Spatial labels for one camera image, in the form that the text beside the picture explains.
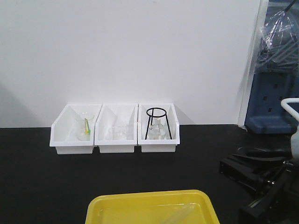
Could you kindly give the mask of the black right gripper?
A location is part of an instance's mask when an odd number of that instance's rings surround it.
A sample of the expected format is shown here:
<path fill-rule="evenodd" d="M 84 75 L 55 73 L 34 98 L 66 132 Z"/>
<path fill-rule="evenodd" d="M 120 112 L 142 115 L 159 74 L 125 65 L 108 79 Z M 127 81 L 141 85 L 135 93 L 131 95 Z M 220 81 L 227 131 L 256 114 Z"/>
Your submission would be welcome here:
<path fill-rule="evenodd" d="M 290 151 L 240 147 L 233 157 L 220 160 L 219 172 L 243 186 L 252 196 L 261 190 L 258 167 L 281 166 Z M 299 167 L 285 166 L 270 189 L 239 209 L 240 224 L 297 224 L 299 222 Z"/>

